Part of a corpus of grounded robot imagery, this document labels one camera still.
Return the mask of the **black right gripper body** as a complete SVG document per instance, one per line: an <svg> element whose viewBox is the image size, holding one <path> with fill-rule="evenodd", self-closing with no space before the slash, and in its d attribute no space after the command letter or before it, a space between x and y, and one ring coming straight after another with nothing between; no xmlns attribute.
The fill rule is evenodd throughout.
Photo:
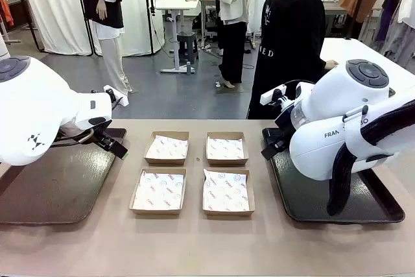
<svg viewBox="0 0 415 277"><path fill-rule="evenodd" d="M275 124L282 131L283 135L293 135L296 131L291 121L291 112L293 108L293 105L286 107L275 120Z"/></svg>

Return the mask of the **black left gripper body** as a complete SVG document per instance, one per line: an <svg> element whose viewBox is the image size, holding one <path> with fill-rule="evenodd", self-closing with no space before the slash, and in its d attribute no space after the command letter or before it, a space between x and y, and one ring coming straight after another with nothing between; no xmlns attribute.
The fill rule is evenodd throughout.
<svg viewBox="0 0 415 277"><path fill-rule="evenodd" d="M108 124L99 124L93 127L92 143L96 144L105 151L109 151L114 139L106 133Z"/></svg>

